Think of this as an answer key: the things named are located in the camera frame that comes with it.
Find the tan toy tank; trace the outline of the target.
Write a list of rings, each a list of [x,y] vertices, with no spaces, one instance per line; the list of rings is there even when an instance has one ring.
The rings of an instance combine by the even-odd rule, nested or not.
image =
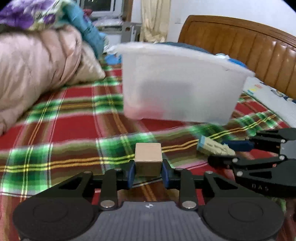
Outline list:
[[[197,143],[197,151],[205,155],[234,156],[235,151],[227,144],[221,144],[211,138],[201,136]]]

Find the cartoon patterned pillow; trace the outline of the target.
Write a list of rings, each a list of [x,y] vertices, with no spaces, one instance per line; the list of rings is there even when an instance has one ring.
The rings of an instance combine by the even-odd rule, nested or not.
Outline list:
[[[255,77],[246,79],[243,91],[280,116],[289,126],[295,128],[295,98],[288,97]]]

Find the red green plaid bedsheet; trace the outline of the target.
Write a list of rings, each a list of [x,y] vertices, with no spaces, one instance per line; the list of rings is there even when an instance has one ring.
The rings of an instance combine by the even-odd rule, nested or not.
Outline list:
[[[222,142],[287,127],[246,93],[225,126],[130,120],[123,114],[121,66],[101,66],[104,80],[44,94],[1,136],[1,240],[19,239],[12,214],[20,202],[82,171],[99,175],[120,166],[134,157],[136,143],[160,143],[173,167],[201,175],[210,166],[196,150],[199,135]]]

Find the blue pillow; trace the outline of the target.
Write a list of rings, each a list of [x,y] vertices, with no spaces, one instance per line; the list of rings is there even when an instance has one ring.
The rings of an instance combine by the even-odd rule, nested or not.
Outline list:
[[[175,46],[175,47],[181,47],[181,48],[186,48],[186,49],[191,49],[191,50],[195,50],[195,51],[199,51],[199,52],[203,52],[203,53],[207,53],[207,54],[211,54],[209,51],[202,49],[200,47],[197,46],[193,46],[193,45],[189,45],[189,44],[185,44],[185,43],[179,43],[179,42],[162,42],[159,44],[165,44],[165,45],[170,45],[170,46]],[[230,58],[228,55],[225,55],[223,53],[218,53],[215,55],[216,57],[220,58],[220,59],[227,59],[229,62],[232,62],[234,64],[240,65],[244,68],[248,68],[244,63],[242,63],[239,60]]]

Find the wooden headboard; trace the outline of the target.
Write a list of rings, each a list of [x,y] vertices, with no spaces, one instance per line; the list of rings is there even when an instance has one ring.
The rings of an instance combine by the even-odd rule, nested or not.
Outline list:
[[[295,98],[295,36],[260,23],[224,17],[187,17],[178,41],[247,65],[265,84]]]

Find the white plastic bin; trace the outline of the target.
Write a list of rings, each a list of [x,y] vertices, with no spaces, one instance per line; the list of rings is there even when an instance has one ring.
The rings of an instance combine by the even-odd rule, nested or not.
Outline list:
[[[129,42],[122,59],[123,112],[154,119],[225,125],[248,77],[248,68],[191,49]]]

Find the pink quilted duvet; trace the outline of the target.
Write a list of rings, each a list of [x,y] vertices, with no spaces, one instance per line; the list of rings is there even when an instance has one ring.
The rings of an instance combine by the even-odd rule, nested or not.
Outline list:
[[[71,25],[1,33],[1,133],[43,93],[104,77],[94,51]]]

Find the grey stool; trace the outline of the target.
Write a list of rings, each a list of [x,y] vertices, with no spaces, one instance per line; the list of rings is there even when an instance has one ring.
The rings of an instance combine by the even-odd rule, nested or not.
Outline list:
[[[121,31],[121,43],[139,42],[141,26],[140,23],[124,22]]]

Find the white bagged pillow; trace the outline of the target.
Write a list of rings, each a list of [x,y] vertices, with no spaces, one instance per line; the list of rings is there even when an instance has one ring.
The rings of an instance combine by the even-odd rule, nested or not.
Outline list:
[[[107,27],[120,27],[123,25],[122,19],[98,19],[93,22],[95,27],[107,28]]]

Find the yellow curtain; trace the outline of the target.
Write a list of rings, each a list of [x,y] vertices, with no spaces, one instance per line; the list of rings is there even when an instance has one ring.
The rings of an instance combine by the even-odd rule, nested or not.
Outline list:
[[[169,30],[170,0],[142,0],[141,42],[165,42]]]

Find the window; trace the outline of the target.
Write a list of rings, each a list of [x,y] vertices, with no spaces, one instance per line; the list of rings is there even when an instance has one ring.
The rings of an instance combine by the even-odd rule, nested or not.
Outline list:
[[[119,17],[123,13],[123,0],[77,0],[82,9],[91,10],[92,18]]]

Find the purple floral blue blanket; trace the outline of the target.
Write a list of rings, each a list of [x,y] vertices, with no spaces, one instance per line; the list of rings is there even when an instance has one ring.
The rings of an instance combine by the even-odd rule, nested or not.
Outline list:
[[[96,58],[101,58],[105,35],[74,1],[10,1],[1,9],[1,25],[13,28],[39,31],[66,24],[76,28]]]

